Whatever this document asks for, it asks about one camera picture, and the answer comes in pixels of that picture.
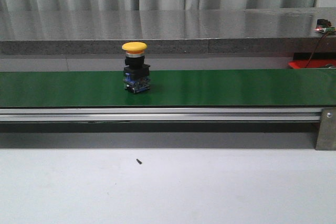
green conveyor belt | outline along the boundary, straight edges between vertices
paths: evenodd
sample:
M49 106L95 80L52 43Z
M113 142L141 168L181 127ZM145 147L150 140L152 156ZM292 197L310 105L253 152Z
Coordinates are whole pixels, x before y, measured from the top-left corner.
M152 71L152 89L123 89L121 71L1 72L0 107L336 105L334 69Z

